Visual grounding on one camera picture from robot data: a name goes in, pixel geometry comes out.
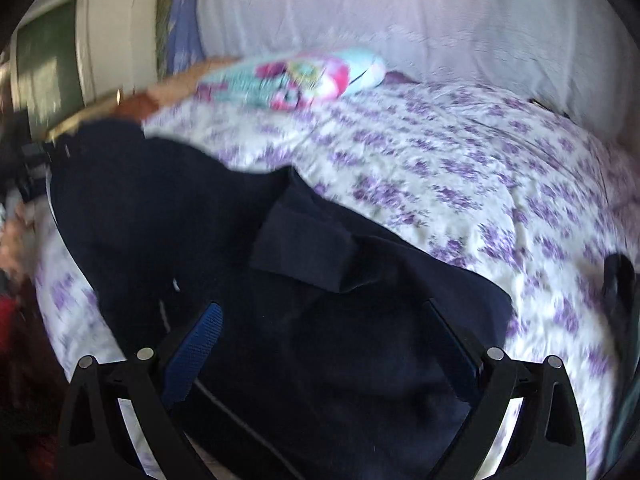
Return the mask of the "person's left hand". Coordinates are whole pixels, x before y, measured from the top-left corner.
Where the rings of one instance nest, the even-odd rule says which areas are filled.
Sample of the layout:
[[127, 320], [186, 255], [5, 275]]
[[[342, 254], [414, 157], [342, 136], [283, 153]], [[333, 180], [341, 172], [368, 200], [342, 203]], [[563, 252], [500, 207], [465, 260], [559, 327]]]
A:
[[1, 271], [10, 283], [20, 286], [29, 276], [29, 243], [34, 234], [34, 213], [32, 207], [18, 202], [13, 214], [1, 227]]

